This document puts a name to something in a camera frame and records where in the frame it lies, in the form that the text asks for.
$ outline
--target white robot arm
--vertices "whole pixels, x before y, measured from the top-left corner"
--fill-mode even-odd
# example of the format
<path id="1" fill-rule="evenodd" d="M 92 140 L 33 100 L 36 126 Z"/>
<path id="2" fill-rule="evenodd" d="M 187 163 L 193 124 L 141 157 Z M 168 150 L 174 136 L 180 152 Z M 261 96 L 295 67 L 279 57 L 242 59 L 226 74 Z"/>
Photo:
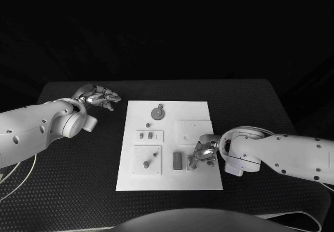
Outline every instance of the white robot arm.
<path id="1" fill-rule="evenodd" d="M 91 105 L 114 110 L 109 101 L 121 97 L 109 89 L 88 84 L 72 98 L 49 101 L 42 105 L 0 114 L 0 168 L 30 158 L 63 137 L 72 138 L 84 129 L 91 132 L 96 118 L 86 114 Z"/>
<path id="2" fill-rule="evenodd" d="M 334 184 L 334 141 L 238 127 L 223 136 L 200 137 L 189 157 L 191 168 L 199 161 L 215 166 L 217 151 L 226 161 L 225 171 L 236 176 L 243 171 L 258 172 L 263 161 L 284 175 Z"/>

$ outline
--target white panel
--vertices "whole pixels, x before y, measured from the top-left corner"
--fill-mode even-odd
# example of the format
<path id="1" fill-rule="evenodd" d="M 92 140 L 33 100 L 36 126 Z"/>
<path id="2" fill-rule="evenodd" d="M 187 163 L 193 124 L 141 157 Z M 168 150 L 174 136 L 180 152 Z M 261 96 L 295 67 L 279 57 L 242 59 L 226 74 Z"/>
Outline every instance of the white panel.
<path id="1" fill-rule="evenodd" d="M 137 144 L 161 144 L 164 142 L 163 131 L 140 130 L 134 133 L 134 143 Z"/>
<path id="2" fill-rule="evenodd" d="M 151 118 L 151 110 L 160 103 L 164 106 L 166 117 L 157 121 Z M 197 169 L 191 172 L 186 171 L 186 167 L 183 172 L 173 171 L 173 153 L 181 152 L 186 160 L 186 156 L 191 155 L 194 150 L 194 145 L 179 145 L 179 120 L 210 121 L 207 102 L 128 101 L 117 191 L 223 189 L 217 161 L 215 161 L 215 167 L 199 162 Z M 134 133 L 147 129 L 164 132 L 164 143 L 158 144 L 163 153 L 161 175 L 131 173 L 134 146 L 140 145 L 134 143 Z M 202 134 L 213 134 L 212 126 Z"/>
<path id="3" fill-rule="evenodd" d="M 132 175 L 161 175 L 161 147 L 135 146 L 131 159 Z M 144 168 L 144 162 L 148 162 L 148 168 Z"/>
<path id="4" fill-rule="evenodd" d="M 196 120 L 179 121 L 179 144 L 196 145 L 203 134 L 212 133 L 212 122 Z"/>

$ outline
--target table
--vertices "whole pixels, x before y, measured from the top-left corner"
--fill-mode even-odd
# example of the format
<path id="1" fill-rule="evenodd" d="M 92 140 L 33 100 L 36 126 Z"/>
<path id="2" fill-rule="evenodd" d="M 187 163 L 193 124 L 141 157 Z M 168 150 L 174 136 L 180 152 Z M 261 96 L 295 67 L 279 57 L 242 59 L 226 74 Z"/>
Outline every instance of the table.
<path id="1" fill-rule="evenodd" d="M 1 231 L 111 227 L 177 208 L 215 208 L 251 215 L 299 211 L 322 224 L 331 204 L 327 189 L 317 182 L 278 174 L 263 163 L 259 172 L 236 177 L 225 173 L 219 158 L 223 191 L 115 191 L 127 101 L 207 101 L 215 134 L 238 126 L 295 134 L 268 80 L 53 82 L 45 86 L 37 104 L 71 97 L 88 83 L 115 91 L 122 100 L 112 103 L 114 112 L 91 107 L 88 114 L 98 119 L 94 131 L 56 140 L 37 154 L 26 183 L 0 203 Z M 33 158 L 19 166 L 1 185 L 0 196 L 24 179 L 32 162 Z"/>

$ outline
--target white platform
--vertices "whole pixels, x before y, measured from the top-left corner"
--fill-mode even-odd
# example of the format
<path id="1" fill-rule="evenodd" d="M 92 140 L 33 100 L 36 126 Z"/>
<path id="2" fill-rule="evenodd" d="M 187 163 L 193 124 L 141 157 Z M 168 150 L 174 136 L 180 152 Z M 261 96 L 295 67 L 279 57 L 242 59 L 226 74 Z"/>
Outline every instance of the white platform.
<path id="1" fill-rule="evenodd" d="M 163 120 L 155 121 L 151 118 L 151 110 L 157 108 L 158 104 L 164 106 L 166 117 Z M 200 135 L 213 134 L 207 102 L 128 101 L 117 191 L 223 190 L 217 161 L 215 161 L 215 167 L 209 167 L 206 163 L 199 162 L 196 170 L 187 172 L 184 164 L 183 172 L 173 171 L 173 153 L 181 152 L 184 156 L 183 160 L 186 160 L 186 156 L 191 155 L 194 150 L 193 142 L 190 145 L 179 144 L 180 120 L 204 121 L 194 122 L 196 126 L 190 128 L 193 131 L 187 132 L 189 135 L 194 133 Z M 163 131 L 163 143 L 137 143 L 137 131 Z M 158 154 L 161 158 L 160 173 L 145 173 L 144 167 L 144 173 L 134 173 L 134 163 L 135 165 L 138 164 L 138 167 L 143 165 L 143 160 L 138 160 L 138 162 L 134 161 L 134 158 L 137 158 L 135 147 L 138 146 L 155 146 L 161 148 L 161 154 Z"/>

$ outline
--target robotic hand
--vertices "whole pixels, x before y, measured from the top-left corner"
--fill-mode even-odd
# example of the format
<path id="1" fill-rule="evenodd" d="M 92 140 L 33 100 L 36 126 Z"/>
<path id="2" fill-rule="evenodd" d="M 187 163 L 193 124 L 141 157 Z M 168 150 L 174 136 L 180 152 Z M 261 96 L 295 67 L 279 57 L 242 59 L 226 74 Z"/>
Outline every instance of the robotic hand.
<path id="1" fill-rule="evenodd" d="M 281 174 L 334 184 L 334 141 L 238 127 L 223 136 L 200 137 L 189 156 L 190 167 L 196 169 L 199 161 L 215 166 L 217 151 L 226 161 L 225 171 L 236 176 L 243 171 L 258 172 L 263 161 Z"/>
<path id="2" fill-rule="evenodd" d="M 84 129 L 91 132 L 96 118 L 86 114 L 91 105 L 114 110 L 109 101 L 121 97 L 109 89 L 88 84 L 72 98 L 48 101 L 42 105 L 0 114 L 0 168 L 30 158 L 63 137 L 72 138 Z"/>

